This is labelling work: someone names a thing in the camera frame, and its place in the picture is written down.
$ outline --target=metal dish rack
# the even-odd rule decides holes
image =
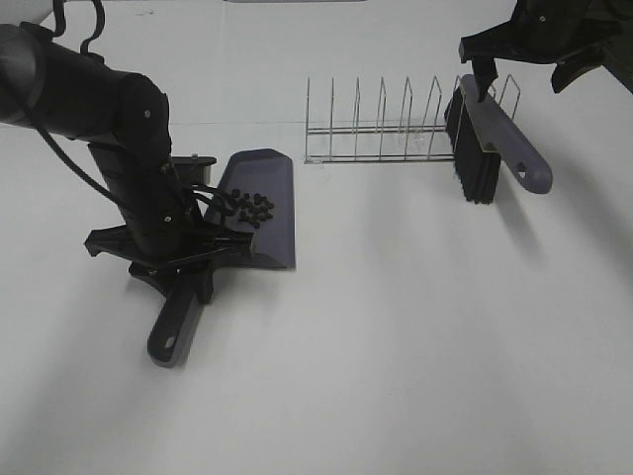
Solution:
[[[409,77],[405,80],[400,116],[388,119],[389,107],[385,78],[380,80],[377,107],[372,105],[375,119],[361,119],[361,84],[356,78],[352,113],[347,121],[337,117],[334,79],[331,80],[329,107],[317,111],[311,104],[311,80],[308,79],[306,101],[306,155],[305,163],[415,163],[452,161],[453,149],[446,133],[444,111],[451,106],[453,93],[459,87],[460,76],[455,78],[451,95],[446,98],[437,76],[433,76],[426,102],[422,108],[415,103],[415,94]],[[514,120],[521,89],[511,74],[503,83],[500,94],[493,86],[491,94]]]

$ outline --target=white tabletop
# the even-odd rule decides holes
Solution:
[[[506,170],[478,207],[447,163],[303,165],[308,76],[450,88],[459,37],[512,6],[109,3],[93,49],[168,93],[175,153],[217,156],[215,180],[242,149],[294,159],[298,268],[219,271],[187,364],[158,368],[163,299],[81,245],[117,210],[0,128],[0,473],[631,473],[633,96],[614,78],[556,96],[551,66],[499,62],[547,196]],[[77,48],[94,14],[67,12]]]

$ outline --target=wire rack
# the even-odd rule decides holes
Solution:
[[[402,100],[394,104],[388,101],[387,84],[382,77],[378,100],[374,96],[375,102],[372,104],[370,100],[368,106],[361,104],[361,81],[356,78],[355,88],[340,94],[347,102],[347,107],[341,108],[333,78],[328,91],[318,91],[319,96],[327,98],[325,104],[313,100],[311,94],[316,95],[315,88],[308,79],[306,163],[452,161],[453,149],[446,133],[444,111],[452,105],[459,80],[460,76],[457,76],[447,97],[437,76],[433,76],[428,94],[423,96],[426,100],[420,103],[416,102],[411,80],[407,77]],[[491,95],[514,120],[521,97],[521,89],[514,77],[511,74],[506,77],[500,94],[493,86]]]

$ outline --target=black bristles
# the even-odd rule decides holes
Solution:
[[[482,150],[468,110],[464,107],[461,88],[453,94],[444,118],[446,132],[453,145],[455,172],[462,182],[464,196],[468,201],[489,205],[497,190],[501,158],[498,153]]]

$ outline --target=gray brush handle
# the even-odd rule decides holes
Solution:
[[[483,102],[477,102],[475,76],[463,76],[461,87],[482,150],[497,152],[527,191],[541,195],[549,193],[554,177],[545,158],[490,94]]]

